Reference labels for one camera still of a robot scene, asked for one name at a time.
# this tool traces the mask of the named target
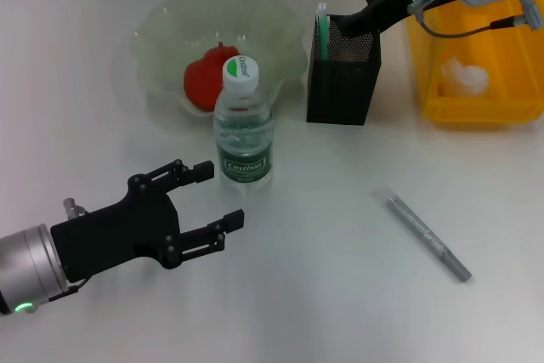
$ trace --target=white bottle cap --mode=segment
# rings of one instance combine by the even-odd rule
[[[251,95],[258,85],[258,65],[254,59],[237,55],[223,65],[223,85],[237,95]]]

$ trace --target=green item in pen holder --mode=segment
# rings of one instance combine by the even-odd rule
[[[320,45],[321,45],[321,60],[328,60],[329,48],[329,18],[326,15],[326,3],[320,3],[315,12],[317,16],[317,26],[319,28]]]

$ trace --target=white object in bin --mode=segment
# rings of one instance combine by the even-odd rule
[[[490,75],[486,69],[477,65],[464,66],[456,57],[444,63],[440,71],[459,96],[478,97],[485,94],[490,86]]]

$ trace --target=bottle label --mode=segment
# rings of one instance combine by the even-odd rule
[[[251,183],[262,179],[272,168],[270,151],[272,143],[266,149],[252,156],[232,155],[218,146],[219,162],[224,175],[238,183]]]

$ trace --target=black mesh pen holder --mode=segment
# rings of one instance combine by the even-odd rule
[[[327,60],[321,58],[319,29],[314,41],[308,73],[306,122],[364,125],[377,75],[382,65],[377,31],[359,37],[343,37],[331,15]]]

